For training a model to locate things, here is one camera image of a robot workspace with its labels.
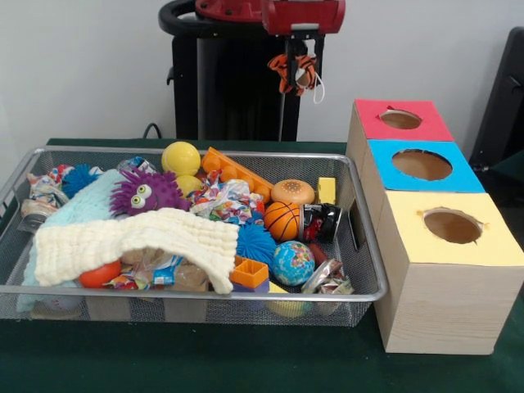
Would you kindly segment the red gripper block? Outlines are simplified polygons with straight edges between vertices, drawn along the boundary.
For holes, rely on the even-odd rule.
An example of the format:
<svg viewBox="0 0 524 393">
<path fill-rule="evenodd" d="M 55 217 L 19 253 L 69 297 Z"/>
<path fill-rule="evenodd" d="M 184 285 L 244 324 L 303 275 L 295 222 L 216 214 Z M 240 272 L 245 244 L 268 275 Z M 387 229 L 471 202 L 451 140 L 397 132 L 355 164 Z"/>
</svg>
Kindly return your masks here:
<svg viewBox="0 0 524 393">
<path fill-rule="evenodd" d="M 291 36 L 301 32 L 336 34 L 346 13 L 346 2 L 341 1 L 263 1 L 263 26 L 270 35 Z M 286 38 L 287 67 L 295 68 L 294 38 Z M 314 38 L 311 58 L 322 65 L 323 37 Z"/>
</svg>

